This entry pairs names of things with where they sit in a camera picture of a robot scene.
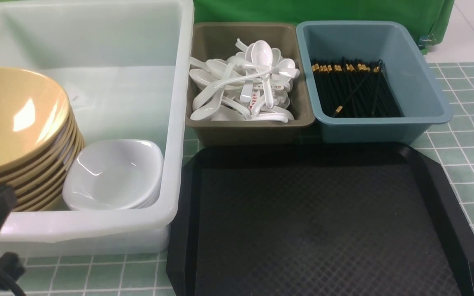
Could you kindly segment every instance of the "green cloth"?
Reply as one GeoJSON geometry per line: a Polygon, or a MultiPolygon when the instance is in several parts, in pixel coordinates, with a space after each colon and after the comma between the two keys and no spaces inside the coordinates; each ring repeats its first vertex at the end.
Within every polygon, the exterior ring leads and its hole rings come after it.
{"type": "Polygon", "coordinates": [[[433,34],[440,43],[454,0],[194,0],[195,22],[366,20],[404,25],[415,41],[433,34]]]}

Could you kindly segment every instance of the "blue plastic bin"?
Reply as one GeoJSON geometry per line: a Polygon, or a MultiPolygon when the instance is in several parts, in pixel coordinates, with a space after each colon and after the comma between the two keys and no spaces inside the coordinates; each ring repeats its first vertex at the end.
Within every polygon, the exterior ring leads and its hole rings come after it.
{"type": "Polygon", "coordinates": [[[410,144],[433,124],[449,122],[453,111],[407,29],[394,22],[312,21],[297,26],[297,41],[314,115],[324,142],[410,144]],[[312,59],[382,59],[403,118],[331,118],[319,102],[312,59]]]}

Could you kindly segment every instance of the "green tiled surface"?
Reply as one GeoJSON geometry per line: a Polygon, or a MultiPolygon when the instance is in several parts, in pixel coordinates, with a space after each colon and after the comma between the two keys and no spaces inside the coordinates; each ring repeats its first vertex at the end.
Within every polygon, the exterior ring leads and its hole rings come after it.
{"type": "MultiPolygon", "coordinates": [[[[474,62],[431,65],[455,111],[446,125],[433,126],[412,146],[442,163],[474,231],[474,62]]],[[[184,163],[201,148],[186,128],[184,163]]],[[[319,142],[316,126],[298,143],[319,142]]],[[[35,296],[174,296],[165,274],[165,251],[130,254],[29,258],[19,284],[35,296]]]]}

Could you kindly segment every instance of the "plastic bin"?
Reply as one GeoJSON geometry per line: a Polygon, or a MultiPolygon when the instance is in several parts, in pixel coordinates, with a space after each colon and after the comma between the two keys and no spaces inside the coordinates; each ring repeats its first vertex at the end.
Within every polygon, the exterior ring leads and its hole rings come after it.
{"type": "Polygon", "coordinates": [[[303,69],[324,142],[410,144],[429,126],[451,120],[453,111],[406,28],[394,22],[316,21],[297,26],[303,69]],[[382,59],[403,118],[331,118],[319,102],[312,59],[382,59]]]}
{"type": "Polygon", "coordinates": [[[0,253],[166,248],[179,198],[192,28],[192,0],[0,3],[0,66],[56,79],[70,96],[87,144],[143,139],[165,153],[160,197],[152,206],[12,213],[0,233],[0,253]]]}
{"type": "Polygon", "coordinates": [[[292,142],[299,130],[311,125],[314,113],[310,106],[307,82],[301,68],[301,56],[295,35],[295,26],[281,23],[199,23],[193,29],[191,55],[205,61],[210,58],[226,60],[239,51],[235,47],[237,38],[246,45],[265,40],[277,47],[285,58],[292,58],[301,70],[288,93],[295,120],[283,124],[267,121],[195,121],[190,119],[192,101],[200,90],[190,78],[186,125],[194,129],[203,146],[225,146],[245,144],[279,144],[292,142]]]}

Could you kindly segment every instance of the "chopsticks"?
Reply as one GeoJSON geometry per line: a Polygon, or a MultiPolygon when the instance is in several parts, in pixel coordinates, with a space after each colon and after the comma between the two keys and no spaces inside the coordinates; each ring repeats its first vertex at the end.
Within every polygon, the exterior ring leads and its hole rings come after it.
{"type": "Polygon", "coordinates": [[[332,118],[403,117],[384,73],[384,63],[312,61],[323,112],[332,118]]]}

